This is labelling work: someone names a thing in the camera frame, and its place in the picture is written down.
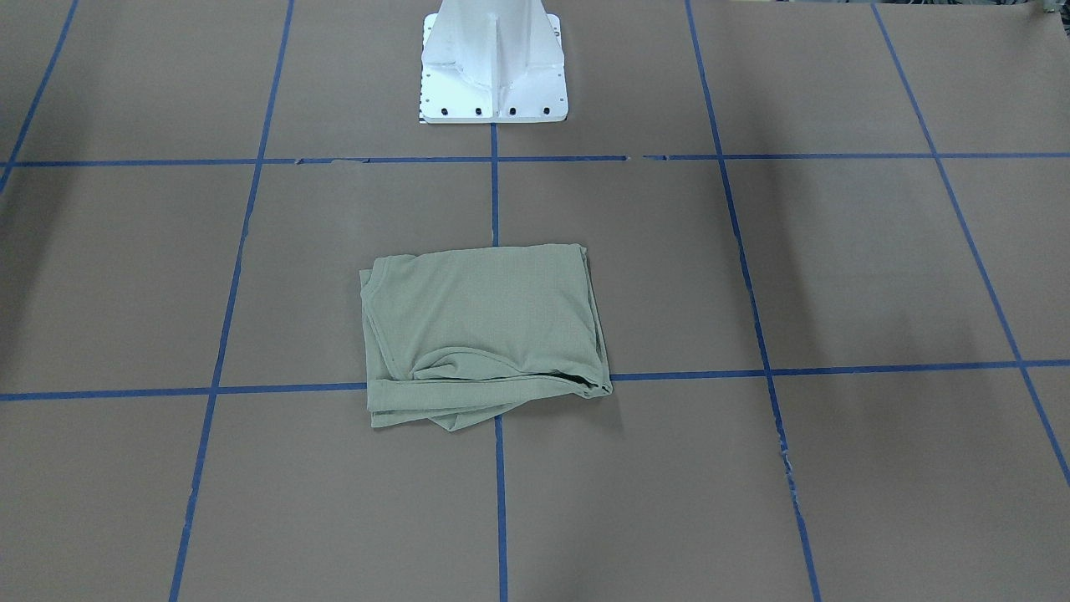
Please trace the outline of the white pedestal column with base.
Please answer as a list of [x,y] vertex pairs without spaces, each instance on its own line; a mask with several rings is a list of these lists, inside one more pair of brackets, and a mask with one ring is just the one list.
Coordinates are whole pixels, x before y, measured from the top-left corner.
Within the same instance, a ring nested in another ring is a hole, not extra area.
[[443,1],[424,16],[421,33],[425,125],[567,119],[562,24],[542,1]]

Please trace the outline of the olive green long-sleeve shirt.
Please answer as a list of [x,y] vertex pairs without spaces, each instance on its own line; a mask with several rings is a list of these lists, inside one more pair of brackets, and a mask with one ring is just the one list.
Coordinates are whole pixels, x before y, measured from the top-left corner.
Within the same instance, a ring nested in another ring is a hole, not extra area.
[[613,392],[580,244],[374,259],[360,271],[373,428],[459,431],[528,401]]

